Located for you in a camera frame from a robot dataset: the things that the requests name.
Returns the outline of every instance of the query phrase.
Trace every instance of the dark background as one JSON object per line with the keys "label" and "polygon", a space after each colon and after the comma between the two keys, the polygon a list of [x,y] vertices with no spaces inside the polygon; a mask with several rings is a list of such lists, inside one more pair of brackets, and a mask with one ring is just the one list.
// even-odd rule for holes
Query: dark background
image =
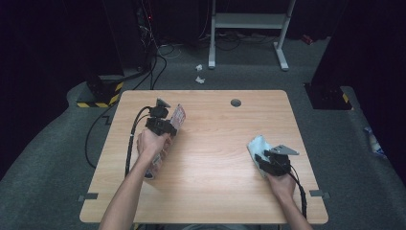
{"label": "dark background", "polygon": [[[130,2],[136,17],[140,2]],[[217,11],[284,12],[286,7],[282,0],[250,1],[249,7],[245,2],[217,1]],[[145,3],[150,3],[157,38],[190,44],[200,36],[211,8],[211,1],[201,0]],[[312,83],[354,88],[382,148],[405,181],[406,20],[400,6],[401,1],[299,0],[287,37],[332,36]],[[99,76],[120,75],[123,69],[109,26],[112,18],[102,0],[2,1],[0,8],[3,177],[36,134],[66,109],[68,90],[85,81],[79,63],[84,61]],[[71,49],[72,33],[79,38],[80,57]]]}

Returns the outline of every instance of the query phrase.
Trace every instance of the person's right hand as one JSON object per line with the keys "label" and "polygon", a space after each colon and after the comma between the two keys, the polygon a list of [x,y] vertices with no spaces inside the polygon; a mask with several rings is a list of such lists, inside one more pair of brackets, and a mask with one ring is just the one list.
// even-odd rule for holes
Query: person's right hand
{"label": "person's right hand", "polygon": [[269,173],[266,174],[269,182],[271,183],[271,189],[274,196],[279,200],[293,198],[293,192],[295,191],[296,182],[289,174],[282,176],[275,176]]}

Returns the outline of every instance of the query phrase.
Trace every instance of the dark curtain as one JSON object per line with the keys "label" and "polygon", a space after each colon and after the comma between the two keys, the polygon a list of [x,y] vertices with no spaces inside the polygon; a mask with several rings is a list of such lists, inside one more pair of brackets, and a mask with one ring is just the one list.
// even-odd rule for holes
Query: dark curtain
{"label": "dark curtain", "polygon": [[349,1],[312,80],[351,86],[406,184],[406,14],[400,0]]}
{"label": "dark curtain", "polygon": [[1,178],[83,81],[66,45],[62,7],[52,0],[0,3]]}

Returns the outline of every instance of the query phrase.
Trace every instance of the gray floor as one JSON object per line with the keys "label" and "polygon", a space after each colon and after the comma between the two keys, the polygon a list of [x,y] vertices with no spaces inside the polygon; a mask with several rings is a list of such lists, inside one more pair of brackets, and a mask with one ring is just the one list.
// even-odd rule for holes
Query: gray floor
{"label": "gray floor", "polygon": [[[232,51],[217,49],[215,70],[207,69],[208,49],[175,46],[161,49],[168,66],[155,89],[282,89],[297,119],[329,220],[315,229],[406,229],[406,190],[391,164],[371,154],[363,128],[368,125],[350,87],[343,90],[354,110],[314,110],[305,93],[328,40],[306,45],[287,39],[283,50],[289,63],[281,71],[270,42],[241,43]],[[226,49],[235,43],[218,42]],[[196,65],[203,70],[196,72]],[[163,68],[159,59],[154,76]],[[199,84],[196,77],[206,81]],[[124,90],[141,79],[130,80]],[[0,182],[0,229],[97,229],[79,220],[94,170],[84,157],[86,134],[103,108],[78,108],[84,84],[67,95],[70,107],[46,126],[25,148]],[[146,80],[138,89],[149,89]],[[107,112],[114,116],[115,108]],[[98,121],[89,138],[89,156],[97,164],[109,126]],[[262,229],[276,229],[263,225]]]}

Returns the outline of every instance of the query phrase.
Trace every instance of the black cable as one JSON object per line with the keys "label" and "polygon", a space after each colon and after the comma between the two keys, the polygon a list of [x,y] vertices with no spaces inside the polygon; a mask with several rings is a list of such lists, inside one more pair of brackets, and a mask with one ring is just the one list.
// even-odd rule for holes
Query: black cable
{"label": "black cable", "polygon": [[[275,161],[275,162],[277,162],[278,165],[281,167],[281,169],[284,170],[283,166],[282,166],[278,161]],[[290,166],[290,167],[291,167],[291,168],[293,169],[293,171],[295,172],[296,177],[292,174],[292,172],[287,172],[287,171],[285,171],[285,172],[288,173],[288,174],[293,178],[293,180],[296,182],[296,184],[297,184],[298,187],[299,187],[299,191],[300,191],[300,193],[301,193],[301,201],[302,201],[302,215],[304,216],[305,219],[307,219],[307,200],[306,200],[306,198],[305,198],[305,189],[304,189],[304,187],[301,185],[301,182],[300,182],[300,180],[299,180],[298,173],[296,172],[295,168],[293,168],[293,166]]]}
{"label": "black cable", "polygon": [[162,56],[157,56],[157,57],[158,57],[158,58],[161,58],[161,59],[165,62],[165,65],[164,65],[164,68],[162,68],[161,72],[159,72],[159,74],[158,74],[158,76],[156,77],[155,81],[153,82],[153,84],[152,84],[152,90],[155,88],[155,83],[158,81],[159,77],[161,77],[161,74],[162,74],[162,73],[164,72],[164,70],[167,68],[167,64],[168,64],[167,60],[166,60],[164,57],[162,57]]}
{"label": "black cable", "polygon": [[[135,90],[136,88],[138,88],[138,86],[140,86],[148,77],[149,74],[146,75],[134,88],[132,88],[132,90]],[[108,107],[92,124],[92,126],[90,126],[87,135],[86,135],[86,139],[85,139],[85,143],[84,143],[84,156],[86,158],[87,163],[89,164],[90,167],[92,167],[93,169],[96,169],[96,166],[90,161],[89,156],[88,156],[88,150],[87,150],[87,146],[88,146],[88,142],[89,142],[89,137],[90,137],[90,133],[92,132],[93,127],[95,126],[96,122],[104,115],[106,114],[111,108],[113,108],[116,104],[119,103],[119,100],[117,100],[116,102],[114,102],[114,104],[112,104],[110,107]]]}
{"label": "black cable", "polygon": [[93,126],[96,124],[96,122],[106,113],[108,112],[112,107],[114,107],[116,104],[118,103],[118,101],[116,101],[113,105],[111,105],[110,107],[108,107],[107,109],[105,109],[105,111],[93,122],[92,126],[90,126],[89,131],[87,132],[86,135],[86,139],[84,142],[84,156],[86,157],[86,161],[87,163],[93,168],[96,169],[96,166],[94,164],[92,164],[92,162],[90,162],[89,156],[88,156],[88,152],[87,152],[87,143],[89,141],[89,136],[90,136],[90,132],[93,129]]}
{"label": "black cable", "polygon": [[134,120],[134,124],[132,125],[131,132],[130,132],[130,134],[129,134],[127,157],[126,157],[126,160],[125,160],[125,176],[127,176],[127,175],[128,175],[128,172],[129,172],[129,165],[130,165],[130,162],[131,162],[131,152],[132,152],[132,146],[133,146],[133,142],[134,142],[135,128],[136,128],[137,125],[138,125],[138,122],[139,122],[139,119],[140,119],[141,114],[142,114],[146,109],[151,109],[151,108],[152,108],[152,107],[150,107],[150,106],[145,106],[145,107],[143,107],[143,108],[138,112],[137,117],[136,117],[135,120]]}

